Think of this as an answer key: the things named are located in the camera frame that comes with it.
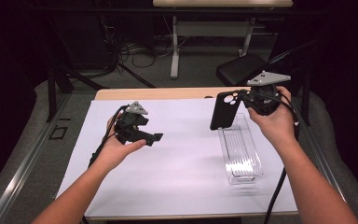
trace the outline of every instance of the black curtain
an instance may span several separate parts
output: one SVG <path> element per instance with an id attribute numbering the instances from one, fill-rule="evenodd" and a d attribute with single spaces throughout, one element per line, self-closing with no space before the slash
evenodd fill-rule
<path id="1" fill-rule="evenodd" d="M 0 1 L 0 172 L 24 129 L 46 80 L 46 64 L 16 1 Z"/>
<path id="2" fill-rule="evenodd" d="M 341 159 L 358 180 L 358 1 L 296 0 L 293 8 L 327 10 L 329 16 L 285 21 L 272 56 L 320 39 L 311 90 L 324 100 Z"/>

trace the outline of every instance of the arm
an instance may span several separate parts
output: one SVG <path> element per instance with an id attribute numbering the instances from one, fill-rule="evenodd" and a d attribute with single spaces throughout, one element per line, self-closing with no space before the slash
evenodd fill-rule
<path id="1" fill-rule="evenodd" d="M 287 89 L 278 87 L 278 90 L 291 99 Z M 287 108 L 280 105 L 267 117 L 259 116 L 250 108 L 249 114 L 282 159 L 302 222 L 358 223 L 352 210 L 320 174 L 295 139 L 293 118 Z"/>
<path id="2" fill-rule="evenodd" d="M 139 140 L 121 145 L 115 137 L 109 138 L 91 167 L 33 223 L 79 223 L 107 174 L 145 143 L 145 140 Z"/>

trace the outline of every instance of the plastic container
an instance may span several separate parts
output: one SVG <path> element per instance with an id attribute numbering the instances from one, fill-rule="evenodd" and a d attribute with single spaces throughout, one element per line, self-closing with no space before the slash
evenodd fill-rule
<path id="1" fill-rule="evenodd" d="M 263 169 L 244 114 L 237 114 L 231 127 L 218 132 L 229 184 L 255 183 Z"/>

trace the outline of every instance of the white paper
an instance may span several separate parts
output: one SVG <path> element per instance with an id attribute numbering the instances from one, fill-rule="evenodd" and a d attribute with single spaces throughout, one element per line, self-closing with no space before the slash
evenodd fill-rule
<path id="1" fill-rule="evenodd" d="M 265 213 L 282 161 L 248 119 L 264 175 L 255 184 L 228 184 L 217 131 L 210 130 L 215 99 L 143 100 L 147 133 L 163 133 L 152 147 L 130 154 L 103 181 L 87 217 L 177 217 Z M 84 171 L 101 143 L 106 122 L 133 101 L 93 101 L 58 195 Z M 239 112 L 247 114 L 243 105 Z M 285 180 L 274 212 L 296 211 Z"/>

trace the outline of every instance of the forearm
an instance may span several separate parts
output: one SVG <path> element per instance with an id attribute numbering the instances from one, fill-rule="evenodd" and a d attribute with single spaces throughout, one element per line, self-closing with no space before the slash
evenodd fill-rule
<path id="1" fill-rule="evenodd" d="M 102 166 L 92 165 L 34 223 L 79 223 L 107 174 Z"/>
<path id="2" fill-rule="evenodd" d="M 358 223 L 354 213 L 297 142 L 277 146 L 303 223 Z"/>

